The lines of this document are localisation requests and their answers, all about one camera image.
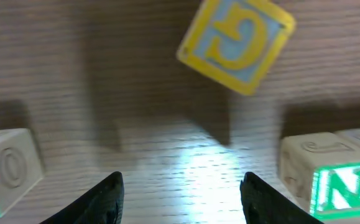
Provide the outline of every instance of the light blue block face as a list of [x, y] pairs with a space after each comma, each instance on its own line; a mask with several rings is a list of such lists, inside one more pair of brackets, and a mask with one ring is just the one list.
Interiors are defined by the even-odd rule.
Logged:
[[[214, 37], [219, 36], [223, 41], [221, 44], [220, 51], [222, 55], [227, 58], [228, 60], [235, 60], [239, 58], [239, 56], [245, 52], [248, 48], [249, 44], [251, 43], [251, 38], [254, 33], [254, 24], [251, 21], [244, 21], [239, 26], [239, 31], [242, 35], [242, 41], [236, 41], [232, 38], [228, 37], [227, 35], [223, 34], [222, 32], [218, 31], [216, 28], [213, 27], [214, 22], [224, 21], [225, 18], [228, 16], [228, 12], [230, 7], [234, 4], [234, 2], [240, 3], [242, 8], [244, 9], [251, 9], [253, 11], [258, 12], [262, 20], [265, 22], [265, 25], [268, 30], [268, 43], [265, 48], [265, 52], [261, 55], [260, 59], [253, 63], [251, 66], [246, 67], [240, 70], [229, 70], [227, 68], [222, 67], [220, 64], [212, 60], [211, 58], [206, 58], [206, 51], [208, 47], [211, 45], [211, 41]], [[255, 75], [256, 70], [261, 65], [262, 61], [265, 59], [266, 51], [272, 45], [274, 39], [278, 36], [280, 32], [281, 25], [273, 18], [265, 15], [260, 10], [254, 8], [246, 1], [242, 0], [225, 0], [221, 1], [217, 11], [214, 13], [214, 16], [210, 20], [210, 25], [205, 29], [205, 33], [202, 35], [201, 40], [199, 41], [197, 47], [193, 51], [193, 54], [206, 60], [207, 62], [211, 63], [218, 69], [225, 71], [226, 73], [236, 77], [237, 79], [249, 83], [252, 77]]]

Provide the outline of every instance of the light wood surface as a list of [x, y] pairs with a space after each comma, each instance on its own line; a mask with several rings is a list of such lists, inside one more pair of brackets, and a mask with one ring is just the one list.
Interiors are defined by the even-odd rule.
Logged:
[[47, 168], [0, 223], [38, 223], [116, 170], [125, 224], [244, 223], [247, 171], [285, 192], [281, 136], [360, 128], [360, 1], [276, 2], [298, 29], [243, 97], [175, 59], [199, 1], [0, 0], [0, 129], [33, 130]]

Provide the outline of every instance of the yellow letter block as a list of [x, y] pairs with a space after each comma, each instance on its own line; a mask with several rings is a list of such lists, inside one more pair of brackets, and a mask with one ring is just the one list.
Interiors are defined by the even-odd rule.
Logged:
[[294, 27], [294, 18], [269, 1], [205, 0], [177, 57], [228, 88], [251, 95]]

